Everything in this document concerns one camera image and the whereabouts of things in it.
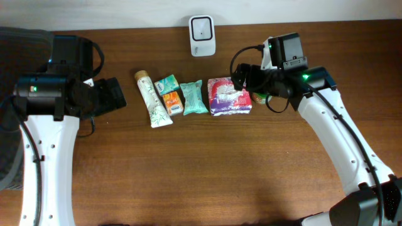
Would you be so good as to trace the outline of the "green lid jar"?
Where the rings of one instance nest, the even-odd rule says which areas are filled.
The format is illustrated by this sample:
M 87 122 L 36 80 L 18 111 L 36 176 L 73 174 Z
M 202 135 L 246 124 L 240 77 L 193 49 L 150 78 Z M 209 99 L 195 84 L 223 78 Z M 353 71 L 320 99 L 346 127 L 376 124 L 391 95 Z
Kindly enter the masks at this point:
M 268 94 L 260 94 L 253 92 L 251 94 L 251 98 L 255 103 L 265 105 L 266 102 L 269 102 L 271 100 L 272 96 Z

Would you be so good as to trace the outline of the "red purple tissue package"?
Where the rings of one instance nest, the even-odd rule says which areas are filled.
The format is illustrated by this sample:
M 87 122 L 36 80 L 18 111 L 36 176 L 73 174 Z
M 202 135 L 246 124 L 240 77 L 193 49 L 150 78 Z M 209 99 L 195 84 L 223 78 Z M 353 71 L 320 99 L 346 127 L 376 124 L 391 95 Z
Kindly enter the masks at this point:
M 248 114 L 253 105 L 246 90 L 236 90 L 230 77 L 211 78 L 207 82 L 212 116 Z

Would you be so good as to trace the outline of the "white bamboo print tube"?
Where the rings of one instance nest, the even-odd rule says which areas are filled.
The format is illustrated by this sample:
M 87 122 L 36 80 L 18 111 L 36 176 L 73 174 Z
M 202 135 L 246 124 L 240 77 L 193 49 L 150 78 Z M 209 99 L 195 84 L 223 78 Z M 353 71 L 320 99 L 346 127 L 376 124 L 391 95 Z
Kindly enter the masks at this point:
M 139 91 L 147 107 L 152 128 L 173 124 L 164 105 L 158 97 L 154 85 L 145 70 L 140 70 L 134 74 Z

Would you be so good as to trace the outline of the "teal wet wipes pack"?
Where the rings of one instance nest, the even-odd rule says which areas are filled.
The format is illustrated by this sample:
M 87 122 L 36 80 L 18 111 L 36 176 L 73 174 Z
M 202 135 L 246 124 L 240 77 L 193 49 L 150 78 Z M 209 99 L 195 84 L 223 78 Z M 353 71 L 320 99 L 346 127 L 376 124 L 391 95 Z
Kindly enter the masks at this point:
M 191 113 L 208 113 L 208 110 L 202 100 L 202 80 L 190 83 L 181 83 L 180 88 L 185 98 L 183 115 L 188 115 Z

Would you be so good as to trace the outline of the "teal blue tissue pack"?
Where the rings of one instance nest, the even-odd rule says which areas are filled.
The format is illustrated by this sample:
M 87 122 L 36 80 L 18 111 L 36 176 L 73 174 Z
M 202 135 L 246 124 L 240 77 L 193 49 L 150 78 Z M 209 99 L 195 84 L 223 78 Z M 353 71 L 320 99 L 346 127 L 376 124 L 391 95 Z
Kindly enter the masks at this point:
M 154 85 L 160 96 L 169 94 L 170 92 L 174 92 L 180 88 L 174 74 L 155 82 Z

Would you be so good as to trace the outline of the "orange tissue pack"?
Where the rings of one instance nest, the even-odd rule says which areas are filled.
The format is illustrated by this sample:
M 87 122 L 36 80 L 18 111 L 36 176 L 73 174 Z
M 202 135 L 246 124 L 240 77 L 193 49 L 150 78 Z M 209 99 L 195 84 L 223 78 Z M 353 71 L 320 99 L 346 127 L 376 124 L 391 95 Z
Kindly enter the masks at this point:
M 177 91 L 165 94 L 162 98 L 169 116 L 174 116 L 184 111 L 184 106 Z

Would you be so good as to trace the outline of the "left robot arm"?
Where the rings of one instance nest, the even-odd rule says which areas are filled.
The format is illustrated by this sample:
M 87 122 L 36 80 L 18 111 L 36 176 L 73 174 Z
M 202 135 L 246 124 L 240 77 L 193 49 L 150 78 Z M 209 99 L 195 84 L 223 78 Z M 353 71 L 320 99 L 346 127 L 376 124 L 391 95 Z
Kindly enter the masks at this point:
M 11 105 L 23 139 L 24 178 L 20 225 L 74 225 L 72 162 L 80 122 L 127 105 L 116 78 L 99 79 L 97 43 L 56 35 L 40 72 L 20 76 Z

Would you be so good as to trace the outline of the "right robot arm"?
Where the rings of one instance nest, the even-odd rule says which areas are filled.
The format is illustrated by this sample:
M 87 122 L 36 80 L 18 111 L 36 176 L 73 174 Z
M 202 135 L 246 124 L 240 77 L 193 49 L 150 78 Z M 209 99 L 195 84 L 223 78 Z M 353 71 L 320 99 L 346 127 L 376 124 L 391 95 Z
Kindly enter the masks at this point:
M 281 97 L 314 130 L 341 180 L 345 198 L 295 225 L 401 225 L 401 178 L 385 165 L 354 124 L 324 67 L 308 66 L 298 33 L 255 45 L 260 65 L 231 64 L 236 90 Z

